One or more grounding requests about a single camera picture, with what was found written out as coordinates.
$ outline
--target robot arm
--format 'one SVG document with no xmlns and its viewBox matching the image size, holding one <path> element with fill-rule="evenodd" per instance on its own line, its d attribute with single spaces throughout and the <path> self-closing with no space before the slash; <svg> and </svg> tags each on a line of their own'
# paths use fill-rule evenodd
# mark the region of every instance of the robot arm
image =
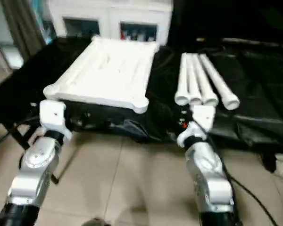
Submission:
<svg viewBox="0 0 283 226">
<path fill-rule="evenodd" d="M 24 154 L 21 169 L 0 213 L 0 226 L 35 224 L 51 175 L 58 165 L 61 147 L 71 138 L 71 132 L 65 127 L 64 110 L 62 102 L 44 100 L 40 103 L 40 121 L 47 132 Z"/>
<path fill-rule="evenodd" d="M 232 186 L 221 159 L 206 142 L 213 126 L 215 108 L 195 105 L 188 128 L 177 143 L 186 149 L 187 169 L 194 181 L 195 200 L 203 226 L 234 226 Z"/>
</svg>

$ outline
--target black cable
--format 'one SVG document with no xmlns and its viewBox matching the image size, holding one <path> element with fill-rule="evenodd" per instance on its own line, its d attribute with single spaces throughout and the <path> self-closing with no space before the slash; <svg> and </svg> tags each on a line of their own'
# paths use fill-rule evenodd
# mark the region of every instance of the black cable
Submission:
<svg viewBox="0 0 283 226">
<path fill-rule="evenodd" d="M 257 201 L 259 206 L 264 210 L 264 212 L 268 215 L 268 218 L 270 221 L 273 223 L 274 226 L 278 226 L 277 223 L 275 222 L 274 218 L 271 216 L 270 212 L 267 210 L 267 208 L 263 205 L 263 203 L 258 199 L 258 197 L 252 193 L 248 188 L 246 188 L 243 184 L 241 184 L 237 179 L 232 177 L 230 174 L 230 179 L 234 181 L 237 185 L 239 185 L 241 188 L 243 188 L 251 197 L 253 197 L 254 200 Z"/>
<path fill-rule="evenodd" d="M 194 120 L 194 122 L 200 127 L 201 131 L 208 135 L 208 132 L 206 132 L 206 130 L 197 122 Z M 270 212 L 267 210 L 267 208 L 263 205 L 263 203 L 259 200 L 259 198 L 254 194 L 252 193 L 247 187 L 245 187 L 243 184 L 241 184 L 237 179 L 233 178 L 232 175 L 227 171 L 227 168 L 225 166 L 225 163 L 220 155 L 220 152 L 218 151 L 218 149 L 216 148 L 213 140 L 211 139 L 211 137 L 208 136 L 208 141 L 209 143 L 211 144 L 214 152 L 216 152 L 219 157 L 220 157 L 220 160 L 222 162 L 222 165 L 223 165 L 223 168 L 224 168 L 224 171 L 225 171 L 225 174 L 230 178 L 230 180 L 234 181 L 236 184 L 238 184 L 242 189 L 244 189 L 251 197 L 253 197 L 257 203 L 259 204 L 259 206 L 263 209 L 263 211 L 266 213 L 266 215 L 268 216 L 268 218 L 270 219 L 270 221 L 273 223 L 274 226 L 278 226 L 278 224 L 276 223 L 276 221 L 274 220 L 274 218 L 272 217 L 272 215 L 270 214 Z M 233 189 L 233 199 L 234 199 L 234 203 L 237 203 L 236 201 L 236 195 L 235 195 L 235 192 L 234 192 L 234 189 Z M 237 211 L 238 213 L 238 208 L 237 208 L 237 205 L 234 205 L 234 208 L 235 208 L 235 211 Z M 237 214 L 236 216 L 236 219 L 239 220 L 239 222 L 236 222 L 236 223 L 242 223 L 239 219 L 239 214 Z"/>
</svg>

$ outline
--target black tablecloth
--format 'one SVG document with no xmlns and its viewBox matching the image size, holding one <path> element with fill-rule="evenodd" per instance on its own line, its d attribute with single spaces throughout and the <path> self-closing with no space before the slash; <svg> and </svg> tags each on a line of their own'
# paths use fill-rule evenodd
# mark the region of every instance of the black tablecloth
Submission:
<svg viewBox="0 0 283 226">
<path fill-rule="evenodd" d="M 54 83 L 89 43 L 89 39 L 56 39 L 0 84 L 0 123 L 21 121 L 37 108 L 33 105 L 45 98 L 44 87 Z M 218 105 L 211 131 L 214 140 L 227 147 L 283 152 L 283 51 L 210 48 L 199 52 L 208 54 L 241 100 L 235 111 Z M 146 113 L 65 101 L 69 125 L 75 130 L 122 134 L 138 142 L 174 142 L 185 109 L 174 102 L 180 56 L 168 47 L 155 55 Z"/>
</svg>

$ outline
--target white tube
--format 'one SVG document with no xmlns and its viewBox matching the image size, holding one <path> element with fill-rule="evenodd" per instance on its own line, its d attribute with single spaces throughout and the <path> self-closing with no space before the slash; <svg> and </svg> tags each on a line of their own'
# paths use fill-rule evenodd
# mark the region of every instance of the white tube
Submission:
<svg viewBox="0 0 283 226">
<path fill-rule="evenodd" d="M 175 102 L 180 106 L 184 106 L 189 103 L 189 100 L 190 97 L 188 93 L 186 53 L 182 53 L 178 78 L 178 87 L 177 92 L 175 93 Z"/>
<path fill-rule="evenodd" d="M 192 60 L 192 54 L 186 54 L 186 66 L 188 73 L 188 92 L 190 96 L 190 105 L 201 104 L 201 94 L 199 92 L 198 82 L 196 78 L 194 63 Z"/>
<path fill-rule="evenodd" d="M 203 70 L 201 63 L 198 59 L 198 54 L 193 54 L 192 60 L 195 66 L 196 77 L 198 79 L 203 104 L 206 106 L 216 107 L 219 103 L 218 97 L 213 92 L 213 89 L 209 83 L 207 75 Z"/>
<path fill-rule="evenodd" d="M 238 97 L 227 86 L 221 75 L 218 73 L 212 62 L 205 54 L 200 54 L 203 66 L 206 68 L 208 75 L 218 90 L 221 101 L 227 110 L 234 110 L 239 107 L 240 101 Z"/>
</svg>

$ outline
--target white foam tray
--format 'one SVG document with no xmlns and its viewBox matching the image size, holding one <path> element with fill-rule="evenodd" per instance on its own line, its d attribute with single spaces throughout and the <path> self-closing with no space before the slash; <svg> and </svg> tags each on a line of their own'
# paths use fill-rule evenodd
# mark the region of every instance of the white foam tray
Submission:
<svg viewBox="0 0 283 226">
<path fill-rule="evenodd" d="M 46 98 L 146 112 L 149 100 L 145 94 L 159 45 L 100 37 L 92 40 L 64 74 L 43 90 Z"/>
</svg>

